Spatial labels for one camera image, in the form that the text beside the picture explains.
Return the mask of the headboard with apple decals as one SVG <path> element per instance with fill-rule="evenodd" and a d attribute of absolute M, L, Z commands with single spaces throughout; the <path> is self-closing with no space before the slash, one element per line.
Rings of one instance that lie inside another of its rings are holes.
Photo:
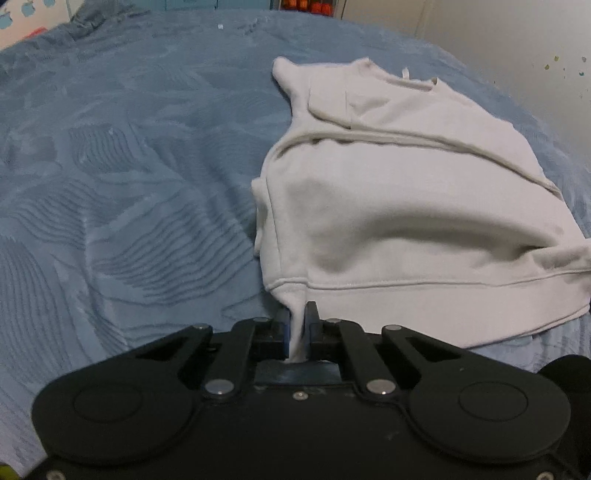
<path fill-rule="evenodd" d="M 69 22 L 82 4 L 83 0 L 2 1 L 1 49 Z"/>

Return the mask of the shoe rack with shoes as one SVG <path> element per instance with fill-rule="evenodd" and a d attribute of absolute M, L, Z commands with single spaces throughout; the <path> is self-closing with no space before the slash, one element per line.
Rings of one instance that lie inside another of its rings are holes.
<path fill-rule="evenodd" d="M 334 0 L 280 0 L 279 9 L 286 11 L 297 11 L 332 17 L 335 14 Z"/>

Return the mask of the white sweatshirt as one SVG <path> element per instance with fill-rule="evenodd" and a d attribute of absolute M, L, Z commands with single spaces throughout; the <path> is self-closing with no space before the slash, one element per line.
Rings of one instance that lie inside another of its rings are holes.
<path fill-rule="evenodd" d="M 252 181 L 254 248 L 290 311 L 290 360 L 308 303 L 463 348 L 589 311 L 590 241 L 510 122 L 366 58 L 280 57 L 273 78 L 293 118 Z"/>

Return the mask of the blue textured bedspread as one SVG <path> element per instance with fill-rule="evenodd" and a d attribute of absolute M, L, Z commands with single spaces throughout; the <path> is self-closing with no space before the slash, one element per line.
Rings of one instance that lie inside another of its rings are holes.
<path fill-rule="evenodd" d="M 441 78 L 514 124 L 589 230 L 586 163 L 433 44 L 297 13 L 89 1 L 1 54 L 1 460 L 18 474 L 43 459 L 30 411 L 51 380 L 198 321 L 276 313 L 250 184 L 290 125 L 280 56 Z"/>

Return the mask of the butterfly wall stickers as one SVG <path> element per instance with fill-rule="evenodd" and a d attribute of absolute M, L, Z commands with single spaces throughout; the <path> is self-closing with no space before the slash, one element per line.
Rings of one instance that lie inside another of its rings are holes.
<path fill-rule="evenodd" d="M 545 72 L 554 72 L 562 80 L 586 78 L 589 68 L 589 55 L 554 55 L 551 61 L 543 66 Z"/>

